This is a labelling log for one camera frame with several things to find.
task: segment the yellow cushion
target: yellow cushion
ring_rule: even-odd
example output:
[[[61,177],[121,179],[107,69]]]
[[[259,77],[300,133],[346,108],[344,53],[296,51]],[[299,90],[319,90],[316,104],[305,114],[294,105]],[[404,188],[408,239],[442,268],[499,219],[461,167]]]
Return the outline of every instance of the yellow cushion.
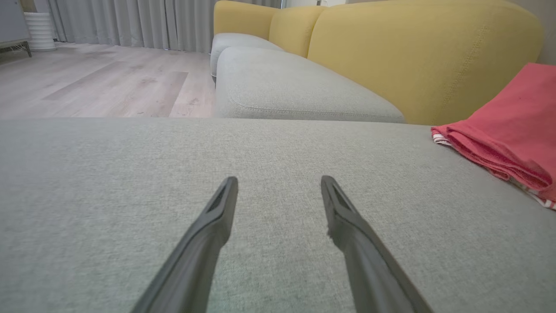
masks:
[[[270,24],[269,41],[289,53],[307,57],[316,20],[327,7],[294,7],[278,11]]]
[[[499,0],[397,0],[331,7],[308,59],[386,98],[412,124],[466,119],[543,43],[526,10]]]
[[[214,34],[244,33],[268,40],[272,17],[279,10],[249,3],[218,1],[214,6]]]

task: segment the gray fabric upholstery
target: gray fabric upholstery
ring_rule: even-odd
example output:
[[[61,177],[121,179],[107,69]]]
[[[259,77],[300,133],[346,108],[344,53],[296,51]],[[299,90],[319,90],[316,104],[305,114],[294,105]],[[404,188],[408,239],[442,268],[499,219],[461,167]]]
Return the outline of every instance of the gray fabric upholstery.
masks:
[[[377,94],[291,53],[228,48],[218,72],[221,118],[404,122],[401,112]]]
[[[208,312],[354,312],[323,174],[436,312],[556,311],[556,212],[426,126],[2,121],[0,146],[2,312],[129,312],[229,175],[240,191]]]
[[[212,40],[212,50],[210,54],[210,70],[212,77],[216,77],[216,65],[218,64],[220,54],[228,47],[257,47],[283,51],[279,46],[257,36],[242,33],[216,34]]]

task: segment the white bin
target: white bin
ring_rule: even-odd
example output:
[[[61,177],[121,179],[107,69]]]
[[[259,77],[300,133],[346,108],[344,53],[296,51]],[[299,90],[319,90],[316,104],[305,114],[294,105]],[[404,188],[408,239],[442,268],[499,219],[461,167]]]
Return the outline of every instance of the white bin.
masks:
[[[50,13],[25,12],[25,22],[31,34],[31,40],[29,40],[31,51],[56,50]]]

